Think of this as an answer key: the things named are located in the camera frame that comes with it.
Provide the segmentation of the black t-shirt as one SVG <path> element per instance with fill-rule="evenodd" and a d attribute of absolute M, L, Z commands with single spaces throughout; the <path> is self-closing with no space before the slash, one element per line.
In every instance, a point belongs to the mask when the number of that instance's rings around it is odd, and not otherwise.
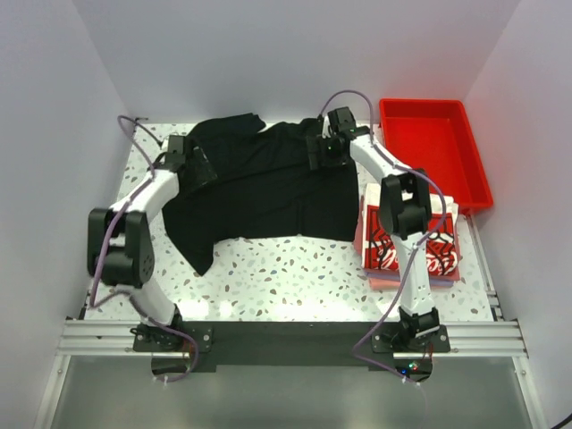
<path fill-rule="evenodd" d="M 311 170 L 307 138 L 316 118 L 266 126 L 256 114 L 211 119 L 185 141 L 202 149 L 217 175 L 203 186 L 182 184 L 163 208 L 166 234 L 200 275 L 222 240 L 302 235 L 351 241 L 358 223 L 354 162 Z"/>

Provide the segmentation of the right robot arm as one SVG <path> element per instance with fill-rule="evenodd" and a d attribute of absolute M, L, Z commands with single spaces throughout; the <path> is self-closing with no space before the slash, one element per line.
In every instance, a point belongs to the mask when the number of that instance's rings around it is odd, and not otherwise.
<path fill-rule="evenodd" d="M 348 107 L 319 114 L 317 120 L 321 131 L 307 139 L 312 170 L 353 160 L 380 182 L 378 219 L 396 249 L 400 273 L 400 294 L 395 297 L 400 319 L 391 342 L 403 348 L 423 344 L 441 327 L 426 263 L 433 182 L 422 170 L 399 161 L 370 127 L 357 126 Z"/>

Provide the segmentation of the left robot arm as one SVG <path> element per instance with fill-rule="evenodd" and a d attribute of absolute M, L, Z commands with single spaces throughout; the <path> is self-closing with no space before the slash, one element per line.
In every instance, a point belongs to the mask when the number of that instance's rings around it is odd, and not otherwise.
<path fill-rule="evenodd" d="M 88 216 L 88 272 L 93 277 L 88 306 L 101 307 L 125 296 L 141 317 L 135 333 L 161 350 L 197 349 L 182 330 L 176 304 L 156 279 L 155 254 L 149 223 L 180 190 L 180 178 L 191 150 L 184 137 L 171 136 L 139 186 L 108 208 Z"/>

